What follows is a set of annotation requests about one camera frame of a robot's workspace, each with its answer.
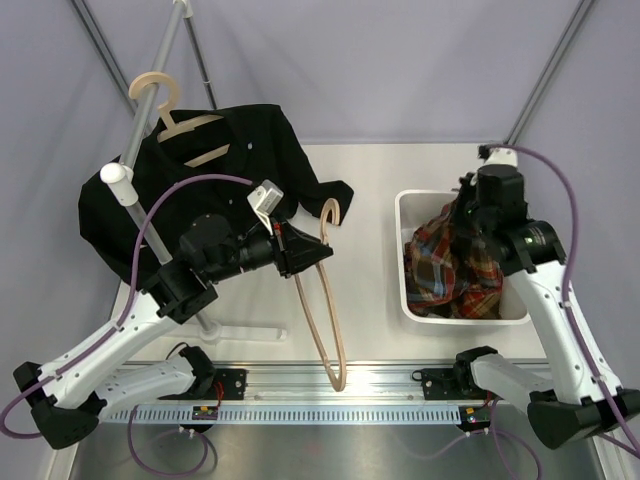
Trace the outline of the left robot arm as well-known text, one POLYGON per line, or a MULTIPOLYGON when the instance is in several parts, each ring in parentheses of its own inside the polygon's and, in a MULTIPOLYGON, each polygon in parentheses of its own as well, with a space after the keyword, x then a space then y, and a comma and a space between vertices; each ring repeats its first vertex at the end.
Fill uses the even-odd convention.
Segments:
POLYGON ((60 450, 86 438, 112 414, 155 399, 201 399, 215 385, 216 369, 197 347, 173 360, 118 373, 151 341, 182 326, 218 295, 216 284, 274 265, 288 278, 332 256, 325 240, 287 221, 254 226, 244 235, 220 215, 197 218, 174 259, 128 301, 120 316, 56 361, 26 362, 14 379, 50 447, 60 450))

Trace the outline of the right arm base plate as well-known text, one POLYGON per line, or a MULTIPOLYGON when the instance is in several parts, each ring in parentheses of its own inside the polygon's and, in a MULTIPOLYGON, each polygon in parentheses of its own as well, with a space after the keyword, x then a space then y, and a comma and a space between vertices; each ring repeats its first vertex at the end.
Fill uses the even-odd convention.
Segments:
POLYGON ((422 368, 411 373, 411 379, 421 385, 425 400, 478 399, 468 375, 459 367, 422 368))

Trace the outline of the plaid shirt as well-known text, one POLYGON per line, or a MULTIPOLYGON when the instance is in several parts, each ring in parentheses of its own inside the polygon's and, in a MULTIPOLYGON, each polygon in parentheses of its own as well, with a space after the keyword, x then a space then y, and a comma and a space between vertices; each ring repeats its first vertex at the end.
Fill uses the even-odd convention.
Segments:
POLYGON ((504 275, 482 239, 467 240, 454 232, 455 200, 404 244, 407 307, 419 317, 498 319, 504 275))

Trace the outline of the black shirt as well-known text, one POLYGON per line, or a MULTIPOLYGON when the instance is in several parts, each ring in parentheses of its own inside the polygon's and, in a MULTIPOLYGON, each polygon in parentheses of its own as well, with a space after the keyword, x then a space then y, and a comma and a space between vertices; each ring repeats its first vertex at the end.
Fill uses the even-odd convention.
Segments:
MULTIPOLYGON (((349 209, 353 189, 342 180, 321 182, 281 107, 241 105, 213 111, 214 121, 162 141, 164 123, 157 123, 141 142, 132 185, 144 210, 172 185, 203 174, 223 174, 252 182, 270 180, 284 193, 277 215, 292 218, 299 208, 314 217, 325 201, 335 198, 349 209)), ((171 195, 152 225, 171 253, 193 221, 206 214, 225 217, 243 233, 257 224, 247 201, 249 187, 233 181, 199 182, 171 195)), ((122 281, 128 282, 138 227, 110 189, 94 174, 81 188, 79 230, 122 281)))

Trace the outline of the beige hanger of plaid shirt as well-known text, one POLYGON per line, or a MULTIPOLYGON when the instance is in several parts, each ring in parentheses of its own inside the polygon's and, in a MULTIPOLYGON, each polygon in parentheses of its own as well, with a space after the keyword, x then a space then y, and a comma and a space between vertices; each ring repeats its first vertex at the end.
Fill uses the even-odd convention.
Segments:
MULTIPOLYGON (((335 198, 326 200, 319 217, 319 239, 325 245, 329 245, 327 225, 331 224, 333 226, 338 226, 340 224, 341 218, 341 207, 339 205, 339 202, 335 198)), ((317 329, 311 309, 309 307, 302 280, 300 279, 298 274, 294 276, 295 286, 307 322, 307 326, 309 328, 309 332, 316 347, 321 364, 328 377, 329 383, 335 392, 342 392, 346 387, 347 359, 340 323, 335 307, 334 295, 323 262, 320 261, 319 263, 317 263, 315 265, 315 268, 325 296, 327 313, 337 354, 337 370, 334 370, 332 368, 331 361, 322 342, 320 333, 317 329)))

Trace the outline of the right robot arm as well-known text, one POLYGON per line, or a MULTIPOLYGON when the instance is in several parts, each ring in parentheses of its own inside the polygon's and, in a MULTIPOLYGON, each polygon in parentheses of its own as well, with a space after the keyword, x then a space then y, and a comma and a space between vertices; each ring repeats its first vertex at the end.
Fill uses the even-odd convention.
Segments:
POLYGON ((481 238, 498 261, 534 324, 551 376, 477 347, 456 356, 456 391, 466 397, 487 391, 506 400, 550 449, 626 426, 639 414, 639 392, 622 385, 597 346, 559 237, 549 223, 528 216, 522 174, 513 165, 486 162, 460 184, 454 224, 481 238))

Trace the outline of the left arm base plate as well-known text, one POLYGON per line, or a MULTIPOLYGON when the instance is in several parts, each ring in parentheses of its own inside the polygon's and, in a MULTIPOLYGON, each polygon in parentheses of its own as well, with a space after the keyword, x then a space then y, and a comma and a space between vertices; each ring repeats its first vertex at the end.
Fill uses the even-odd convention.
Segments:
POLYGON ((196 396, 197 400, 242 401, 245 397, 248 372, 242 368, 217 368, 209 389, 196 396))

